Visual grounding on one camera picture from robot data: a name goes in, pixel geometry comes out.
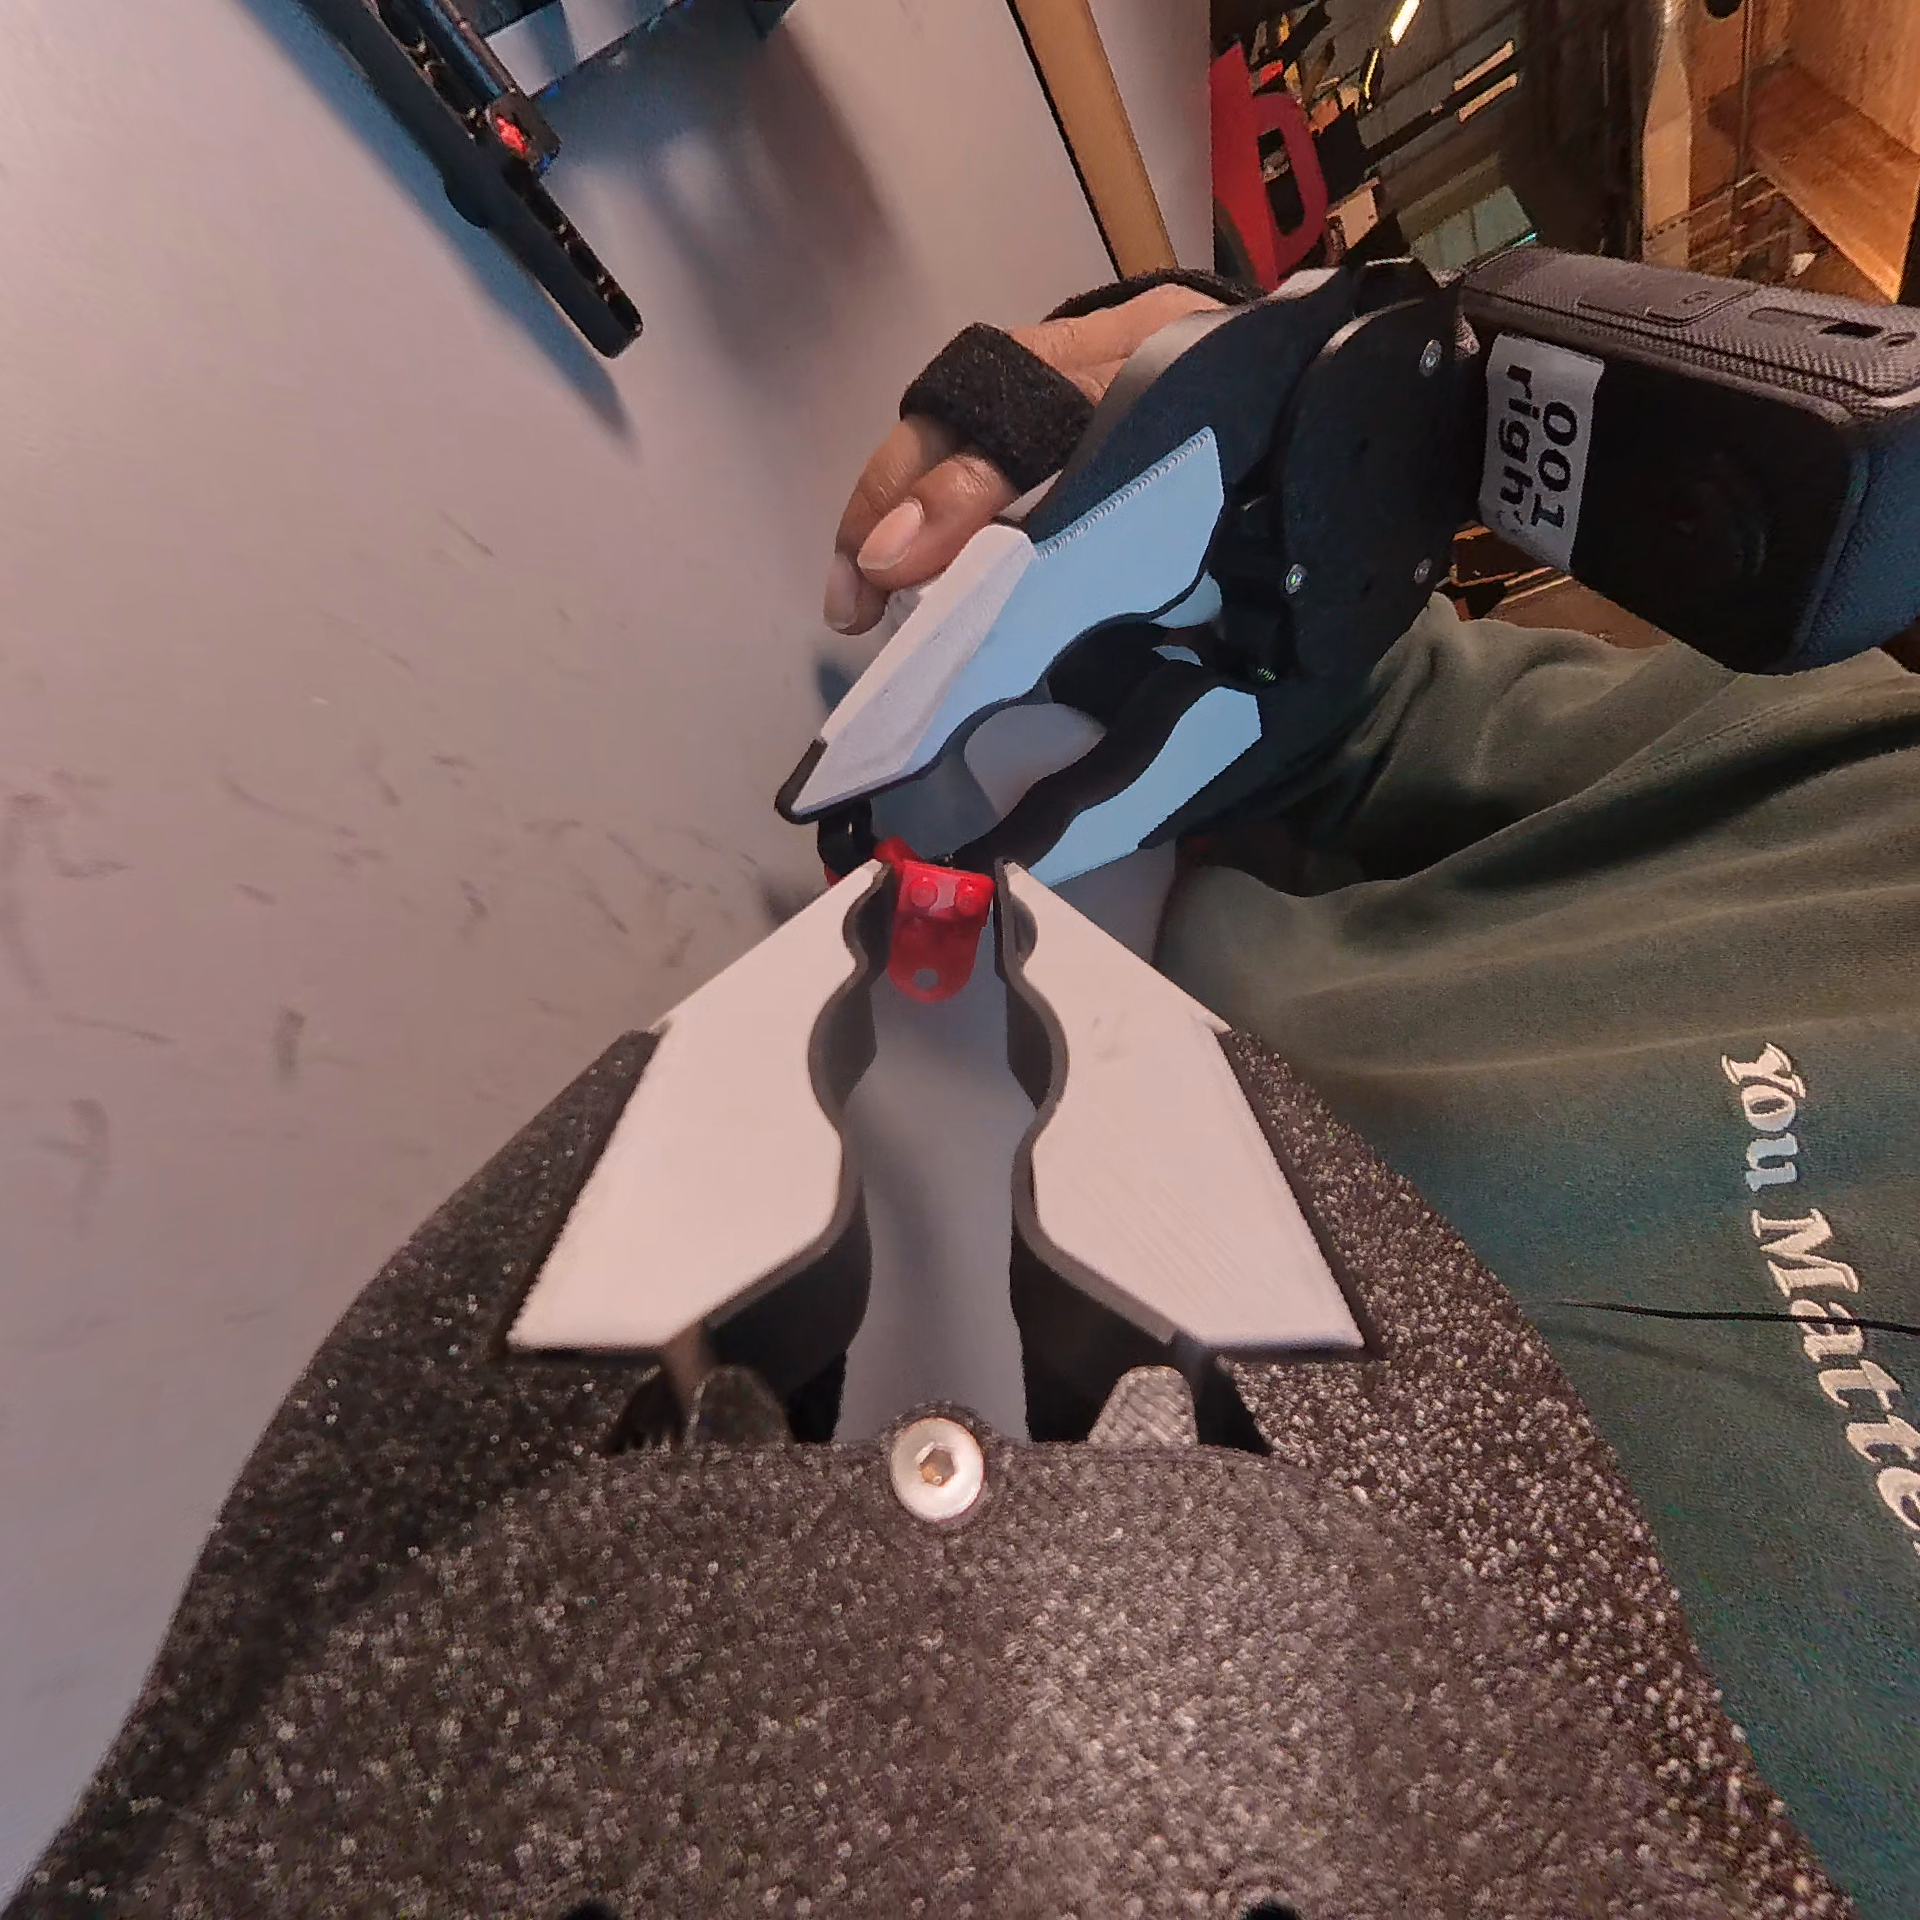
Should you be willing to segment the black white toy brick model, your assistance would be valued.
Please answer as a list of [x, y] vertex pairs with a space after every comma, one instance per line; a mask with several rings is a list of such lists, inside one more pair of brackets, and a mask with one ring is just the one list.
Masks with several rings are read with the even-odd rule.
[[302, 2], [443, 181], [604, 358], [641, 340], [629, 293], [551, 190], [547, 104], [634, 53], [683, 2]]

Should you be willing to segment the red toy brick piece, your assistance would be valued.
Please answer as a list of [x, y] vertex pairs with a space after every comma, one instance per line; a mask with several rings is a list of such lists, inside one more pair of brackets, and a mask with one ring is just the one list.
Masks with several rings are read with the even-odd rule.
[[902, 997], [921, 1004], [958, 997], [972, 978], [981, 938], [995, 913], [995, 879], [921, 860], [898, 837], [876, 845], [876, 860], [896, 881], [888, 978]]

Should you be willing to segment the person's right hand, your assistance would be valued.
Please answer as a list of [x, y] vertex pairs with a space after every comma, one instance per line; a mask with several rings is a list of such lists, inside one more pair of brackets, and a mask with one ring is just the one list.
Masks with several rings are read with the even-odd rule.
[[917, 377], [840, 517], [825, 617], [871, 631], [890, 596], [943, 573], [1066, 468], [1125, 362], [1165, 326], [1247, 304], [1228, 281], [1163, 270], [1066, 300], [1043, 322], [972, 325]]

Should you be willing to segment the person's right forearm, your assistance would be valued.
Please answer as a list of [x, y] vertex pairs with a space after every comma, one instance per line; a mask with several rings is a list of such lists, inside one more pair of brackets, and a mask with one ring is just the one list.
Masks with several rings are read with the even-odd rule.
[[1284, 997], [1621, 963], [1622, 994], [1896, 999], [1916, 972], [1916, 676], [1788, 679], [1435, 602], [1358, 685], [1291, 692], [1233, 860], [1174, 889], [1157, 963], [1238, 1026]]

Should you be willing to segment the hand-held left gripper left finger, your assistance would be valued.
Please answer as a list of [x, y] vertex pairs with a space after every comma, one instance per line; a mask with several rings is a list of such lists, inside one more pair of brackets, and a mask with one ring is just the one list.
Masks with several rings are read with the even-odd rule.
[[890, 870], [868, 863], [647, 1032], [512, 1352], [846, 1356], [873, 1256], [844, 1108], [888, 924]]

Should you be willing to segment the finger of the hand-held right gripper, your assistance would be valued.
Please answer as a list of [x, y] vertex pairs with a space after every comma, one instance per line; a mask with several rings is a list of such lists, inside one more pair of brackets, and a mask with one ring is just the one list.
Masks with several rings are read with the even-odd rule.
[[1158, 845], [1262, 736], [1252, 690], [1157, 660], [1089, 752], [1041, 779], [991, 833], [991, 868], [1056, 886]]
[[1219, 440], [1205, 428], [1050, 539], [989, 524], [829, 712], [777, 797], [781, 817], [815, 823], [929, 773], [1099, 629], [1213, 620], [1223, 595], [1205, 562], [1225, 506]]

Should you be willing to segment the black drawstring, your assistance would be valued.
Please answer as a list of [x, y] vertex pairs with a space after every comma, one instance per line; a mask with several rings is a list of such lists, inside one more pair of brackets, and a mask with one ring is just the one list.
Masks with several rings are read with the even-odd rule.
[[1643, 1318], [1659, 1321], [1671, 1325], [1700, 1325], [1700, 1326], [1785, 1326], [1797, 1335], [1843, 1335], [1843, 1333], [1884, 1333], [1898, 1339], [1918, 1341], [1918, 1325], [1887, 1321], [1882, 1316], [1856, 1316], [1850, 1312], [1841, 1314], [1810, 1314], [1802, 1310], [1774, 1310], [1774, 1309], [1659, 1309], [1659, 1306], [1637, 1306], [1627, 1302], [1597, 1302], [1597, 1301], [1542, 1301], [1534, 1302], [1539, 1310], [1563, 1310], [1563, 1312], [1584, 1312], [1584, 1314], [1611, 1314], [1621, 1318]]

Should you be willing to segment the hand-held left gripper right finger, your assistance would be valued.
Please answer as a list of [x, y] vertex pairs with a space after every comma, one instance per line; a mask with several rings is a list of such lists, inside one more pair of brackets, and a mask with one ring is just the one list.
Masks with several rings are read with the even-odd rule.
[[1019, 1251], [1153, 1350], [1360, 1355], [1228, 1024], [1026, 868], [1002, 864], [996, 897], [1008, 1061], [1034, 1106]]

